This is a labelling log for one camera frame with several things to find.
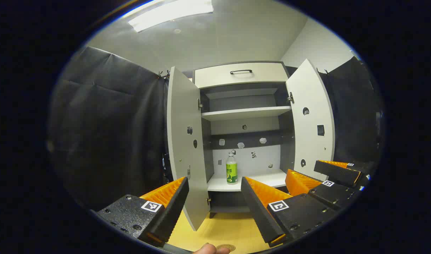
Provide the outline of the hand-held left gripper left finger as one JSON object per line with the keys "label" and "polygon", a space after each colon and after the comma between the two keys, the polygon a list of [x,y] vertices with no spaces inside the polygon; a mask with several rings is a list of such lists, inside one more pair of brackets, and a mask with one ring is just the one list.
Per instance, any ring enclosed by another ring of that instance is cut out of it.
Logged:
{"label": "hand-held left gripper left finger", "polygon": [[155,247],[169,241],[189,193],[181,177],[140,197],[127,194],[97,212],[111,228]]}

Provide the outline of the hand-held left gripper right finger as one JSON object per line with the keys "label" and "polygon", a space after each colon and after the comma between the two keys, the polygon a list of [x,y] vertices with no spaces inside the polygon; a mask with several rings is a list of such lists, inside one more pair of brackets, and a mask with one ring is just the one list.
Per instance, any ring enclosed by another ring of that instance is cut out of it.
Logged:
{"label": "hand-held left gripper right finger", "polygon": [[291,196],[250,177],[242,177],[241,193],[270,247],[299,241],[337,215],[334,209],[307,193]]}

